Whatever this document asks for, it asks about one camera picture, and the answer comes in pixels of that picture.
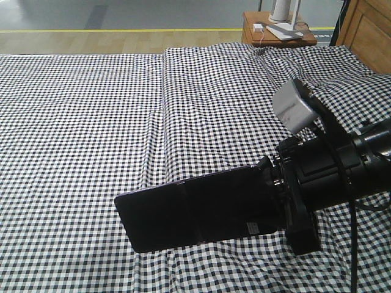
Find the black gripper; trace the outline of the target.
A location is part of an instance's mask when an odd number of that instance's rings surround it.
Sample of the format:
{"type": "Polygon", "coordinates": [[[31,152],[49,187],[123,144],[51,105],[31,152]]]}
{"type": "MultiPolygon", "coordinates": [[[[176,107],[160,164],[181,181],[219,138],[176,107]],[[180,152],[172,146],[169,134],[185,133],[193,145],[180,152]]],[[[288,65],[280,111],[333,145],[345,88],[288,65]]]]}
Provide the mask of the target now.
{"type": "MultiPolygon", "coordinates": [[[[277,147],[277,188],[285,213],[285,236],[295,255],[321,249],[314,212],[348,201],[345,185],[330,149],[320,138],[300,142],[289,137],[277,147]]],[[[265,156],[255,165],[255,186],[262,195],[275,195],[273,164],[265,156]]]]}

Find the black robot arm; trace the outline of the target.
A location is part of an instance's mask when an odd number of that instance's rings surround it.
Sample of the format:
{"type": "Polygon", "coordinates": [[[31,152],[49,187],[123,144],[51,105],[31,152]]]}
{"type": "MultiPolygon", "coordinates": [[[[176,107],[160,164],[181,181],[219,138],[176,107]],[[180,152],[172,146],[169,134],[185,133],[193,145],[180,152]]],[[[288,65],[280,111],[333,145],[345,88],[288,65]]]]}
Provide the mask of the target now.
{"type": "Polygon", "coordinates": [[[390,120],[354,132],[324,133],[279,143],[274,162],[256,166],[266,186],[259,218],[246,223],[251,235],[283,230],[294,254],[318,251],[315,211],[390,190],[390,120]]]}

